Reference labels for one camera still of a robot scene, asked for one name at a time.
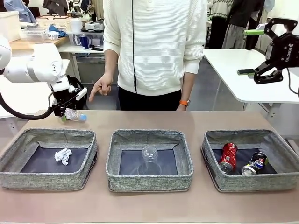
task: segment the blue bottle cap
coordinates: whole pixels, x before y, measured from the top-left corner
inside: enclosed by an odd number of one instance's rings
[[[80,121],[86,121],[86,120],[87,120],[87,116],[85,114],[81,114]]]

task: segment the person's left hand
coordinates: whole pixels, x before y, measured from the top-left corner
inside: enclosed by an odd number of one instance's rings
[[[187,107],[185,105],[180,104],[177,108],[177,111],[186,111]]]

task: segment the plastic bottle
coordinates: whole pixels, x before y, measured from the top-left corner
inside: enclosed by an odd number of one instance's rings
[[[87,120],[87,116],[85,114],[70,108],[66,108],[64,114],[68,120],[81,122],[85,122]]]
[[[161,167],[157,162],[158,151],[151,146],[142,150],[143,163],[138,167],[138,175],[161,175]]]

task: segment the hand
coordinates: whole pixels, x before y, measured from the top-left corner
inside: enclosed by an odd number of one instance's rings
[[[177,111],[186,111],[187,107],[185,105],[180,104],[177,108]]]
[[[97,92],[102,96],[107,96],[111,92],[111,84],[113,82],[113,75],[104,74],[94,84],[92,91],[90,92],[89,102],[91,102]]]

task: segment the red soda can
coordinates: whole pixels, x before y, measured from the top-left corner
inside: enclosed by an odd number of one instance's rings
[[[223,154],[219,160],[220,169],[224,173],[230,173],[235,170],[237,165],[236,154],[238,147],[234,143],[227,143],[223,147]]]

